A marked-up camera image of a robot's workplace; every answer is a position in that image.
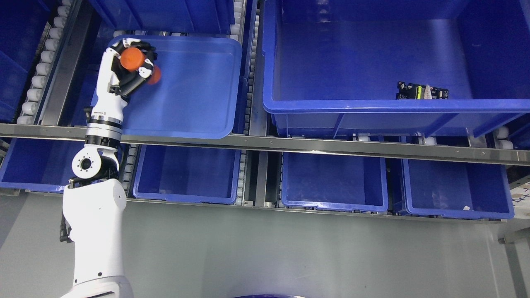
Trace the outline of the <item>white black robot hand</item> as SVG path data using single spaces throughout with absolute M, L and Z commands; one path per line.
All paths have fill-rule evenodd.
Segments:
M 146 55 L 139 70 L 132 73 L 120 64 L 121 53 L 129 47 L 136 47 Z M 87 124 L 121 126 L 123 110 L 131 96 L 151 78 L 157 57 L 157 49 L 147 41 L 125 37 L 112 42 L 102 55 L 95 89 L 97 101 L 86 112 Z

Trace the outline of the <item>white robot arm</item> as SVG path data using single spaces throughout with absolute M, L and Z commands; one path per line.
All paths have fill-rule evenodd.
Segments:
M 132 298 L 125 276 L 122 222 L 126 195 L 118 180 L 122 122 L 92 116 L 83 148 L 72 159 L 64 188 L 61 236 L 75 248 L 72 288 L 65 298 Z

